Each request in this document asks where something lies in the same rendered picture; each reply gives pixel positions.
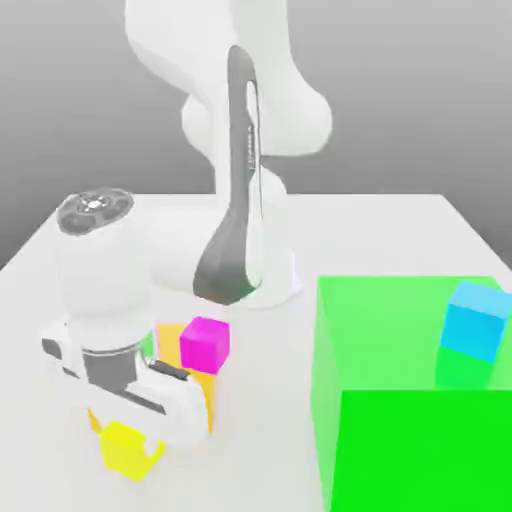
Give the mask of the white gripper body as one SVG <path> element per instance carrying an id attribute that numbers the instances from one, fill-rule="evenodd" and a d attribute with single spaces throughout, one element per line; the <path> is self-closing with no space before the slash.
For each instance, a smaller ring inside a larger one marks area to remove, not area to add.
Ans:
<path id="1" fill-rule="evenodd" d="M 65 400 L 89 408 L 101 425 L 117 421 L 173 447 L 194 446 L 208 435 L 203 391 L 191 377 L 183 381 L 159 374 L 115 392 L 66 368 L 57 370 L 55 377 Z"/>

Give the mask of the large green box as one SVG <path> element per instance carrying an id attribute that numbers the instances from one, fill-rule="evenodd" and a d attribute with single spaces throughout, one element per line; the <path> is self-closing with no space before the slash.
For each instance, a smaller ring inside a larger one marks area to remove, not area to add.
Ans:
<path id="1" fill-rule="evenodd" d="M 311 414 L 325 512 L 512 512 L 512 323 L 441 345 L 456 276 L 323 276 Z"/>

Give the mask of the small cyan cube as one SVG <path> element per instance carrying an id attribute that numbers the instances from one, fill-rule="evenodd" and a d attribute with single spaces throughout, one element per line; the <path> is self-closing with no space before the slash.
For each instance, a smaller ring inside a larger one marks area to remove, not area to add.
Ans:
<path id="1" fill-rule="evenodd" d="M 461 281 L 448 301 L 440 345 L 494 363 L 512 314 L 512 293 Z"/>

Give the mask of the large orange box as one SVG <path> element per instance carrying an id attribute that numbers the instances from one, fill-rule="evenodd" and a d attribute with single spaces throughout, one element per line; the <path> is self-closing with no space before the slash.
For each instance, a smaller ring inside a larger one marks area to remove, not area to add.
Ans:
<path id="1" fill-rule="evenodd" d="M 179 324 L 159 324 L 142 340 L 108 349 L 82 350 L 87 381 L 115 392 L 136 381 L 155 379 L 159 374 L 179 380 L 193 378 L 203 391 L 208 414 L 208 434 L 211 432 L 212 376 L 181 364 Z"/>

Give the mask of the small yellow cube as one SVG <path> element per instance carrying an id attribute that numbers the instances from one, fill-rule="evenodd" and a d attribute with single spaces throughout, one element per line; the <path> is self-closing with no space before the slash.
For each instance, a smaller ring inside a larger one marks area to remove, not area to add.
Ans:
<path id="1" fill-rule="evenodd" d="M 162 458 L 149 458 L 143 451 L 143 432 L 118 421 L 111 421 L 99 434 L 99 445 L 106 468 L 135 482 L 142 481 Z"/>

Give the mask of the small magenta cube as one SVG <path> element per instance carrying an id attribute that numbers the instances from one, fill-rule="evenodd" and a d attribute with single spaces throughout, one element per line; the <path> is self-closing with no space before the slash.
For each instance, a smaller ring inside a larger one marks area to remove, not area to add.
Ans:
<path id="1" fill-rule="evenodd" d="M 230 353 L 228 323 L 195 317 L 180 334 L 181 364 L 186 369 L 217 375 Z"/>

